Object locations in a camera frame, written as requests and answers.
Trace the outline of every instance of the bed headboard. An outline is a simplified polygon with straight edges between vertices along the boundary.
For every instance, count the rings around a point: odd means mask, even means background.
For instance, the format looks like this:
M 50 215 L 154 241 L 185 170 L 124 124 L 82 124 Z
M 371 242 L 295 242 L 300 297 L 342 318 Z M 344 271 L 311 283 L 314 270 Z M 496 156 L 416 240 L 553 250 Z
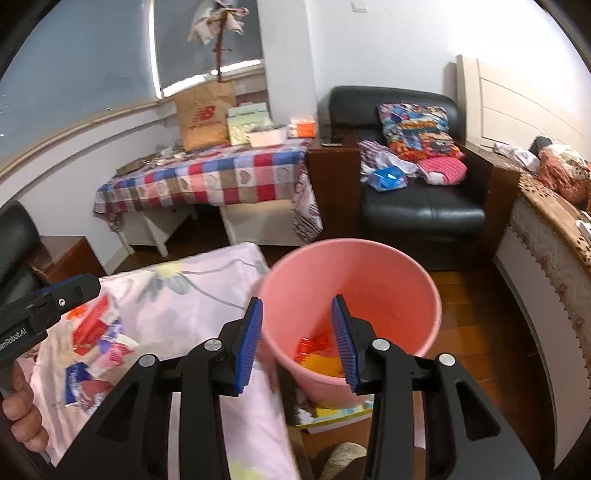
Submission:
M 527 150 L 544 135 L 591 159 L 583 122 L 509 71 L 459 55 L 457 103 L 466 139 L 476 145 L 491 148 L 497 141 Z

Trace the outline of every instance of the floral blanket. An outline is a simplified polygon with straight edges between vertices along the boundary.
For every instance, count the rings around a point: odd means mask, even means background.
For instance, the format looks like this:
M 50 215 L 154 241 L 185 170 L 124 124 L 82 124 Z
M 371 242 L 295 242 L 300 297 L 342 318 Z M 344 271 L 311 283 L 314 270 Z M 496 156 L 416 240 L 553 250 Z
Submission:
M 256 245 L 239 244 L 106 277 L 101 279 L 101 286 L 102 292 L 117 301 L 125 334 L 140 345 L 152 346 L 152 353 L 166 359 L 187 354 L 206 339 L 216 337 L 226 322 L 243 317 L 267 271 Z M 40 346 L 31 385 L 50 434 L 47 451 L 57 464 L 89 416 L 61 402 L 64 355 L 71 335 L 68 321 L 62 319 L 48 333 Z M 234 480 L 299 479 L 280 396 L 271 388 L 267 360 L 257 356 L 250 384 L 240 397 L 220 399 Z M 169 436 L 169 479 L 179 478 L 179 415 L 180 395 L 176 394 Z

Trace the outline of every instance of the window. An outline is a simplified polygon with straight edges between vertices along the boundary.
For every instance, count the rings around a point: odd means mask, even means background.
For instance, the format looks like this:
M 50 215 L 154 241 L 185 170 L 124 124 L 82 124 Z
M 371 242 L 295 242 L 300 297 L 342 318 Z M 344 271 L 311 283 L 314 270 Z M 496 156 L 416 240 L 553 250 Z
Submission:
M 217 71 L 215 42 L 187 41 L 200 0 L 154 0 L 155 54 L 164 96 L 173 95 L 206 80 Z M 250 10 L 244 18 L 244 35 L 225 32 L 222 72 L 256 68 L 262 64 L 261 30 L 256 0 L 240 0 Z
M 0 79 L 0 166 L 77 124 L 156 99 L 144 0 L 61 0 Z

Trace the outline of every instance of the metal screw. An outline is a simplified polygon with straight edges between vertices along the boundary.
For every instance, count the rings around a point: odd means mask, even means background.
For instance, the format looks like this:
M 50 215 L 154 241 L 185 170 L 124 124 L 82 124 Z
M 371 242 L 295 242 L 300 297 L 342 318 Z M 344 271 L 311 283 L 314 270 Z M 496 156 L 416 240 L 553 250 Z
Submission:
M 212 338 L 205 342 L 205 350 L 209 350 L 210 352 L 217 352 L 222 347 L 222 343 L 217 338 Z
M 388 350 L 390 348 L 390 342 L 388 342 L 387 340 L 384 340 L 383 338 L 376 338 L 372 342 L 372 346 L 376 350 L 379 350 L 380 352 L 385 352 L 386 350 Z
M 139 365 L 141 367 L 151 367 L 156 363 L 156 357 L 154 355 L 144 355 L 139 359 Z
M 446 367 L 452 367 L 456 363 L 456 358 L 450 353 L 442 353 L 439 355 L 439 361 Z

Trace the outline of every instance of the finger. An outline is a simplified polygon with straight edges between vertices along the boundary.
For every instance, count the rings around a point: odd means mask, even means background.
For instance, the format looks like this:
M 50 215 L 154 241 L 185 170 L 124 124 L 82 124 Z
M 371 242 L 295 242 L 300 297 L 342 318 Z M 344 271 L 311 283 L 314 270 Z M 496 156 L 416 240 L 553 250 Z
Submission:
M 12 363 L 12 378 L 10 380 L 12 387 L 18 392 L 26 383 L 27 379 L 17 361 Z
M 39 409 L 33 405 L 31 411 L 14 423 L 10 429 L 19 442 L 24 443 L 32 440 L 41 429 L 41 413 Z
M 43 452 L 49 444 L 49 434 L 44 427 L 37 432 L 37 434 L 28 442 L 25 442 L 25 447 L 32 452 Z
M 25 382 L 20 390 L 2 402 L 2 409 L 8 420 L 16 421 L 29 413 L 32 404 L 33 389 Z

